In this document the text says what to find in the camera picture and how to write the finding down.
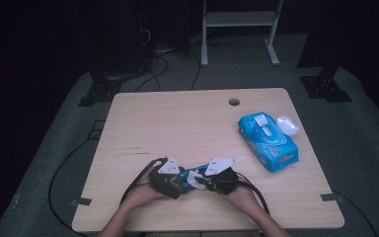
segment black tape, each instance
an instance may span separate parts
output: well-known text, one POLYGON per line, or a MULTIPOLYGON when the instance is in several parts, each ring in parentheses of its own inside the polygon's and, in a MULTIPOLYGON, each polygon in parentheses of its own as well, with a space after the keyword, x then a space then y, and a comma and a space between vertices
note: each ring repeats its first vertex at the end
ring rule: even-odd
POLYGON ((338 196, 336 194, 326 194, 326 195, 321 195, 322 201, 330 201, 330 200, 335 200, 337 203, 342 203, 344 202, 343 197, 338 196))
POLYGON ((90 205, 91 201, 92 201, 91 199, 80 197, 79 199, 73 199, 72 201, 70 201, 70 204, 73 206, 78 206, 80 204, 81 205, 90 205))

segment hole in table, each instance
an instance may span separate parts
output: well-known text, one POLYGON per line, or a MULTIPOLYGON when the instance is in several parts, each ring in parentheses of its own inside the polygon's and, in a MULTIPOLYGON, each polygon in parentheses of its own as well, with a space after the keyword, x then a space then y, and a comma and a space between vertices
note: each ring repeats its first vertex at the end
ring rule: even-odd
POLYGON ((238 99, 236 99, 236 98, 232 98, 232 99, 229 100, 229 104, 231 106, 239 106, 241 104, 241 102, 238 99))

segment wooden table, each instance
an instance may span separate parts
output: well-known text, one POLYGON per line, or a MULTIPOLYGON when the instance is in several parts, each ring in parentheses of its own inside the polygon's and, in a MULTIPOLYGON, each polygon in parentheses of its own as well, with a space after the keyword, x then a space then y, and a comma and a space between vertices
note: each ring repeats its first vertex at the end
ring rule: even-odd
MULTIPOLYGON (((283 228, 338 228, 344 224, 331 189, 294 106, 284 89, 124 93, 115 96, 82 198, 73 219, 76 231, 99 231, 122 194, 153 159, 176 155, 187 169, 211 158, 237 158, 232 167, 263 193, 271 216, 283 228), (230 99, 240 101, 231 106, 230 99), (270 173, 238 133, 244 115, 290 116, 301 132, 293 137, 300 161, 270 173)), ((209 191, 159 199, 138 208, 129 231, 254 230, 255 223, 209 191)))

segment white part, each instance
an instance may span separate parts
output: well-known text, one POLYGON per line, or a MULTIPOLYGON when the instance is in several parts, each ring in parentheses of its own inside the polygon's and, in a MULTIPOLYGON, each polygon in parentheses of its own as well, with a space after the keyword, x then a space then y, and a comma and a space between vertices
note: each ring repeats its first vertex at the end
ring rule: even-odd
POLYGON ((267 125, 267 120, 264 115, 256 116, 254 119, 259 126, 267 125))
POLYGON ((193 186, 194 188, 198 189, 198 190, 205 190, 205 185, 200 184, 200 183, 195 179, 195 177, 203 178, 202 175, 199 174, 198 172, 195 172, 195 171, 189 170, 189 175, 187 176, 187 181, 189 182, 189 184, 190 184, 191 186, 193 186))
POLYGON ((206 176, 217 175, 236 163, 234 158, 213 158, 205 171, 206 176))
POLYGON ((280 116, 276 119, 276 124, 284 132, 284 134, 292 136, 300 131, 300 127, 297 123, 287 116, 280 116))
POLYGON ((180 168, 175 156, 168 158, 168 161, 158 170, 159 174, 179 175, 180 168))
POLYGON ((262 126, 262 128, 263 128, 265 135, 272 136, 272 132, 270 132, 270 130, 267 126, 262 126))

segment white metal stand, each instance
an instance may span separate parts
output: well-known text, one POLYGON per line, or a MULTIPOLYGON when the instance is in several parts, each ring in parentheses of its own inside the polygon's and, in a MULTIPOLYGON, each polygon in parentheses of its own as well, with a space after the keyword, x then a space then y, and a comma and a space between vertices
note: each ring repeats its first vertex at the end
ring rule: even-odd
POLYGON ((264 12, 218 12, 207 13, 207 0, 203 1, 202 10, 202 45, 201 45, 201 65, 208 65, 207 55, 207 28, 208 27, 271 27, 269 39, 265 40, 273 66, 279 65, 278 57, 273 49, 272 43, 275 37, 283 0, 278 0, 275 11, 264 12))

